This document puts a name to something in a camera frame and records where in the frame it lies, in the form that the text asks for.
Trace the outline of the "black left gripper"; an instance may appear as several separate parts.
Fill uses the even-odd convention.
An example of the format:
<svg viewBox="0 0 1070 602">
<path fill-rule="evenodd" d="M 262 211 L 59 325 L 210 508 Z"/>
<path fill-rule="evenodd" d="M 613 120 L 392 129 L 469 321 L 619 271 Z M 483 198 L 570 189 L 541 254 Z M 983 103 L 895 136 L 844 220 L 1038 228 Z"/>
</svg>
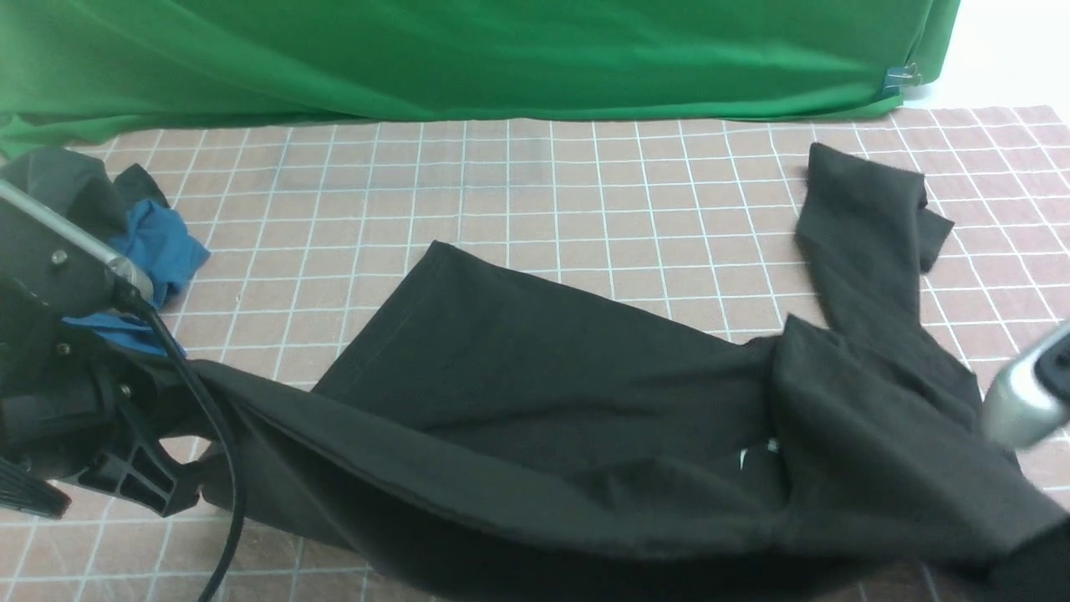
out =
<svg viewBox="0 0 1070 602">
<path fill-rule="evenodd" d="M 138 504 L 160 518 L 201 498 L 202 462 L 163 441 L 209 430 L 175 362 L 122 350 L 58 319 L 4 319 L 1 503 L 63 518 L 58 482 Z"/>
</svg>

